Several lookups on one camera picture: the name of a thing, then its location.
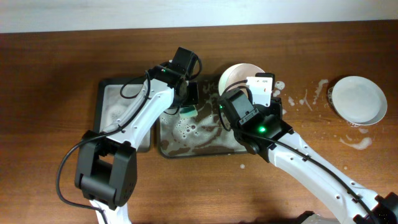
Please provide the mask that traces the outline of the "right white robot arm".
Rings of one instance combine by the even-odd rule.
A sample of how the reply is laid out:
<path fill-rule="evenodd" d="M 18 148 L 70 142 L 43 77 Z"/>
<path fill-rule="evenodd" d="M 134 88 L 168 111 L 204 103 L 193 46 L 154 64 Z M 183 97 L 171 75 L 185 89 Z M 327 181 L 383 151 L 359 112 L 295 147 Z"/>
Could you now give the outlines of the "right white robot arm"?
<path fill-rule="evenodd" d="M 254 88 L 266 87 L 272 81 L 264 75 L 225 88 L 219 110 L 227 117 L 235 140 L 248 153 L 260 155 L 299 181 L 334 214 L 337 222 L 397 223 L 395 193 L 381 197 L 317 154 L 282 119 L 280 98 L 266 95 L 265 103 L 254 102 Z"/>

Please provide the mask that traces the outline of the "green yellow sponge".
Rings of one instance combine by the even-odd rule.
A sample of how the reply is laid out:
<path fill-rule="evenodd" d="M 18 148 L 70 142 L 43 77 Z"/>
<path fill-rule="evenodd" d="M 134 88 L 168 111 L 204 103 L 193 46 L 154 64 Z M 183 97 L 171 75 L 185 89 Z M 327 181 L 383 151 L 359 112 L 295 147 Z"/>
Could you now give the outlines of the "green yellow sponge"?
<path fill-rule="evenodd" d="M 182 119 L 192 118 L 198 115 L 198 111 L 194 105 L 181 107 L 179 110 L 179 116 Z"/>

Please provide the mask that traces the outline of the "white plate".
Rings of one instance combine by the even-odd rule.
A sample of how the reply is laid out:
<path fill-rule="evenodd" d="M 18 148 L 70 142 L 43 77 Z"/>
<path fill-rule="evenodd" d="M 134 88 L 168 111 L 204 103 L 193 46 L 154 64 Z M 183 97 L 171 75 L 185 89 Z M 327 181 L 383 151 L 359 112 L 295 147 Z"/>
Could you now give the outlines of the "white plate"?
<path fill-rule="evenodd" d="M 374 125 L 387 113 L 387 98 L 373 81 L 359 76 L 339 79 L 327 91 L 333 109 L 357 126 Z"/>
<path fill-rule="evenodd" d="M 247 77 L 254 77 L 257 73 L 264 73 L 264 70 L 251 63 L 239 63 L 227 68 L 218 82 L 219 95 L 221 96 L 229 85 Z"/>

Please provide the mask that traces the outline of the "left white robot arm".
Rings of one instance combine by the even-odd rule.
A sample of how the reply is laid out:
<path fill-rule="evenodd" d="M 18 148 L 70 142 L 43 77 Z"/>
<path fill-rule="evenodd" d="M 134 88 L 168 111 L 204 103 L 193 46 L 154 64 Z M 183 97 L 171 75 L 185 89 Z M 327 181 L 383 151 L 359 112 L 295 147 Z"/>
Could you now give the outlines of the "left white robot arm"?
<path fill-rule="evenodd" d="M 96 211 L 99 223 L 129 223 L 127 201 L 137 183 L 137 149 L 156 119 L 169 108 L 190 103 L 192 71 L 157 65 L 126 111 L 101 133 L 81 140 L 75 186 Z"/>

